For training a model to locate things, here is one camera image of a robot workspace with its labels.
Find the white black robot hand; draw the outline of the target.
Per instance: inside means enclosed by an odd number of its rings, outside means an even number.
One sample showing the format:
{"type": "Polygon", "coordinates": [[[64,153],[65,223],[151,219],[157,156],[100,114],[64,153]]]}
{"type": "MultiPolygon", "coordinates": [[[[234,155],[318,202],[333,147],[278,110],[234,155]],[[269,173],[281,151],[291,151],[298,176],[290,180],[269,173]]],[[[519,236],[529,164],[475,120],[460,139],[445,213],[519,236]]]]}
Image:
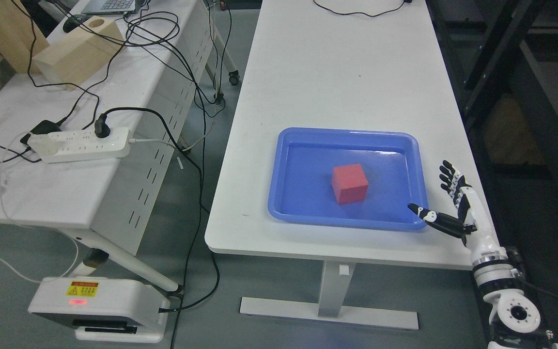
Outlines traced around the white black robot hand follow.
{"type": "Polygon", "coordinates": [[[444,160],[440,166],[441,188],[451,197],[457,217],[410,203],[408,208],[427,225],[458,238],[471,252],[476,267],[493,260],[507,260],[505,248],[498,243],[494,224],[478,193],[467,183],[465,175],[444,160]]]}

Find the white robot forearm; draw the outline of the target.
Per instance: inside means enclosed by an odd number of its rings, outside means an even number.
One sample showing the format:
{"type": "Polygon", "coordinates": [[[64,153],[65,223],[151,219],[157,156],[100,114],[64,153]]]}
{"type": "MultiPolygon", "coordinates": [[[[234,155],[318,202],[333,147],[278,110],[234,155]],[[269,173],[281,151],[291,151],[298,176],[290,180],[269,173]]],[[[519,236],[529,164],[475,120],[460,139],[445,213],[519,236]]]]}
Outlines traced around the white robot forearm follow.
{"type": "Polygon", "coordinates": [[[552,331],[541,328],[541,313],[521,289],[508,259],[488,256],[473,263],[472,275],[484,302],[492,306],[489,349],[558,349],[552,331]]]}

